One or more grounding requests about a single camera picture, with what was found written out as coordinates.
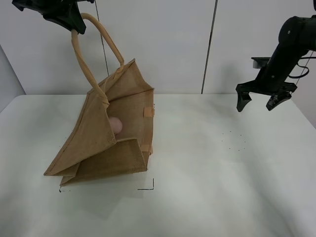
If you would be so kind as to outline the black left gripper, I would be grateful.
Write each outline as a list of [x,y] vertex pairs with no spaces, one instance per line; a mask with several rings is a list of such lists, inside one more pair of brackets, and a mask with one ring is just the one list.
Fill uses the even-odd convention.
[[45,20],[83,35],[86,25],[81,17],[78,2],[80,0],[13,0],[12,4],[20,11],[25,8],[36,11]]

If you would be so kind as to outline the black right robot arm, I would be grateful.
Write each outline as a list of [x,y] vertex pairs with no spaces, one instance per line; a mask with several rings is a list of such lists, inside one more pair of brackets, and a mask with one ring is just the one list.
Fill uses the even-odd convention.
[[287,82],[287,78],[300,79],[309,73],[300,76],[291,76],[290,73],[309,51],[316,50],[316,17],[291,17],[282,26],[278,45],[271,57],[253,57],[253,67],[259,69],[255,80],[238,84],[237,111],[241,112],[251,101],[250,92],[269,95],[266,108],[271,111],[279,104],[291,99],[297,85]]

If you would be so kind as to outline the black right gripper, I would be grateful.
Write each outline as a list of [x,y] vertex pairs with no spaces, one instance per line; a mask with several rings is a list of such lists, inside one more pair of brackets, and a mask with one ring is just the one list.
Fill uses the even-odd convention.
[[268,111],[291,99],[291,92],[286,91],[279,94],[277,92],[301,57],[306,55],[308,51],[310,51],[310,46],[307,44],[291,46],[278,44],[267,65],[259,69],[259,74],[255,80],[237,85],[237,111],[242,112],[252,100],[249,95],[250,92],[272,95],[266,104]]

